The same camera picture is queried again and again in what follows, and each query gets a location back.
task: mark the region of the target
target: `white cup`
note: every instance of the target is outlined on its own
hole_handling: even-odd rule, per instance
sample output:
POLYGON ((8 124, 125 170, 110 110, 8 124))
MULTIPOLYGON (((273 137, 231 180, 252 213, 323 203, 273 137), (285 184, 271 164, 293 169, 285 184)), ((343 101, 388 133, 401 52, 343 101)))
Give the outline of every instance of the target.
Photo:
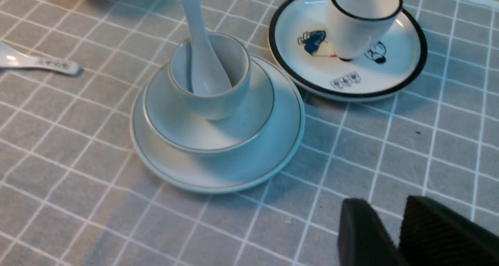
POLYGON ((402 0, 328 0, 326 35, 333 52, 352 60, 388 32, 402 10, 402 0))
POLYGON ((227 72, 232 88, 215 96, 197 96, 191 85, 191 42, 187 39, 173 52, 168 66, 170 79, 189 109, 207 120, 222 120, 234 113, 249 90, 251 58, 234 37, 208 34, 213 50, 227 72))

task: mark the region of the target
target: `white bowl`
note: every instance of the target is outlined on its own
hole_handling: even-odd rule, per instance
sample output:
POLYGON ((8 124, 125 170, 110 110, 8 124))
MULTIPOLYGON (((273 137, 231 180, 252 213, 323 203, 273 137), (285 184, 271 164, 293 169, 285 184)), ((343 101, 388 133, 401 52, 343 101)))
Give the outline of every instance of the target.
POLYGON ((191 87, 191 42, 180 44, 170 58, 170 80, 190 110, 207 120, 228 118, 238 110, 248 93, 251 79, 251 59, 246 48, 234 37, 221 33, 208 34, 208 40, 227 72, 232 88, 215 96, 198 96, 191 87))
POLYGON ((248 94, 227 119, 209 121, 192 112, 162 68, 144 90, 147 122, 168 145, 190 154, 217 154, 248 144, 269 124, 274 87, 269 74, 253 61, 248 94))

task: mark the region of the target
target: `plate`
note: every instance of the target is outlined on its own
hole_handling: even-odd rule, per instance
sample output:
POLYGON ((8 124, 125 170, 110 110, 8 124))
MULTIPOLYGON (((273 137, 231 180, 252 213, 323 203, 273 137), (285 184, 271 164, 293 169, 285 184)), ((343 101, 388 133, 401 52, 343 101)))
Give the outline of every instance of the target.
POLYGON ((192 153, 233 150, 255 139, 266 127, 274 106, 268 74, 251 62, 251 81, 241 106, 230 117, 209 121, 189 110, 177 94, 167 68, 145 89, 143 107, 151 129, 169 145, 192 153))
POLYGON ((275 93, 267 129, 245 146, 220 154, 197 155, 165 143, 144 115, 142 90, 130 119, 132 141, 145 165, 168 183, 198 193, 231 193, 274 176, 296 153, 305 128, 303 100, 292 81, 267 60, 253 57, 269 74, 275 93))
POLYGON ((426 39, 406 10, 376 46, 344 62, 327 43, 326 8, 327 0, 287 0, 272 18, 271 53, 297 85, 328 99, 374 101, 394 95, 423 70, 426 39))

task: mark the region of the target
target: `printed logo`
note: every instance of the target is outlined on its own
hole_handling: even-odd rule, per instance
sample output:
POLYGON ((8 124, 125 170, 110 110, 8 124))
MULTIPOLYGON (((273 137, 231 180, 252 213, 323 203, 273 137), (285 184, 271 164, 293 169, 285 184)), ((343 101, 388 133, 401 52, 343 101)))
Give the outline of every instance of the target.
POLYGON ((63 60, 52 60, 52 59, 44 59, 44 58, 40 58, 38 60, 38 64, 50 66, 50 67, 61 68, 64 70, 68 70, 69 67, 71 66, 68 62, 63 61, 63 60))
MULTIPOLYGON (((327 44, 326 31, 324 30, 304 32, 301 37, 298 37, 298 44, 303 46, 303 49, 313 57, 336 57, 327 44)), ((364 54, 365 57, 377 64, 386 62, 385 55, 386 47, 382 42, 378 42, 376 46, 364 54)))
POLYGON ((386 47, 382 42, 378 42, 376 46, 367 51, 364 55, 370 60, 376 62, 377 64, 383 64, 386 62, 386 47))
POLYGON ((362 81, 362 79, 359 74, 357 74, 357 72, 351 72, 345 76, 332 80, 330 83, 333 88, 342 90, 344 88, 350 88, 353 84, 360 83, 360 81, 362 81))

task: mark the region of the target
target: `ceramic spoon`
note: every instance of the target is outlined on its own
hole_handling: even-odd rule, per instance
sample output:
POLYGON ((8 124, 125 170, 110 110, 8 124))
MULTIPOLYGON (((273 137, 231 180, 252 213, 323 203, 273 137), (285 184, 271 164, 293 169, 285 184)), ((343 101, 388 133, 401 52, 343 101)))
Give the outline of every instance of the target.
POLYGON ((70 76, 75 76, 80 67, 75 62, 27 56, 7 44, 0 42, 0 69, 1 68, 36 68, 52 70, 70 76))
POLYGON ((232 88, 206 34, 201 0, 181 0, 191 34, 192 91, 199 96, 213 96, 232 88))

